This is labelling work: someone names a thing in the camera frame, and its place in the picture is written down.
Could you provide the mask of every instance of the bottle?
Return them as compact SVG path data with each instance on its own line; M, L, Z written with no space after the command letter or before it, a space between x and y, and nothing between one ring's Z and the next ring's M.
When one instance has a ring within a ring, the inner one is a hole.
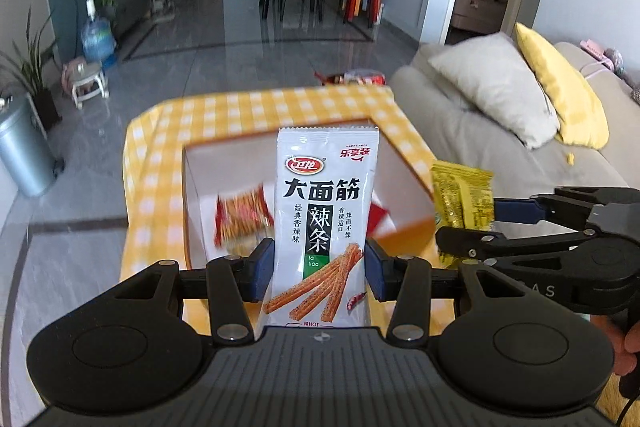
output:
M87 0L86 12L89 19L82 28L81 34L84 58L88 63L100 62L103 66L111 65L114 63L111 57L116 49L111 25L107 19L97 16L94 0Z

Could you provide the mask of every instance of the yellow pillow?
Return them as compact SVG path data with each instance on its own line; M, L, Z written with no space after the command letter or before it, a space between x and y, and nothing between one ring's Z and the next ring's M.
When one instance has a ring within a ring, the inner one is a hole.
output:
M600 100L589 83L547 40L518 23L518 46L536 74L560 120L558 141L602 149L609 126Z

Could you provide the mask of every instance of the yellow and white checkered cloth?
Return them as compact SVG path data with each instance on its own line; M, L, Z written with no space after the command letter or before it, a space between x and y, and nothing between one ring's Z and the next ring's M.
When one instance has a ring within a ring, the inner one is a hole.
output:
M129 232L121 279L162 259L175 259L181 269L186 269L183 147L286 126L359 119L377 124L417 176L432 187L430 167L435 158L386 87L332 86L212 94L161 103L132 120L123 153ZM433 244L422 255L433 266L439 266ZM186 301L183 318L196 331L208 333L209 319L200 301Z

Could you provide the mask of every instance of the silver trash can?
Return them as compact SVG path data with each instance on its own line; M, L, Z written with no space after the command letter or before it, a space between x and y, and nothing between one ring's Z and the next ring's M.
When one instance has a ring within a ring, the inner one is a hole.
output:
M56 180L56 160L26 95L0 108L0 158L28 198L44 194Z

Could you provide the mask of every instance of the marble floor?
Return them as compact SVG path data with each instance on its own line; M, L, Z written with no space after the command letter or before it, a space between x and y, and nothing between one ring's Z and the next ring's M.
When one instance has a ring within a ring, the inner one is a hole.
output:
M56 91L62 123L50 133L66 170L41 198L18 196L0 235L0 425L20 427L42 403L26 372L33 336L118 281L126 236L122 149L132 118L171 98L317 86L314 72L370 68L391 75L416 45L386 25L343 25L327 0L288 0L280 23L258 0L177 0L175 18L143 24L108 71L111 97L76 110Z

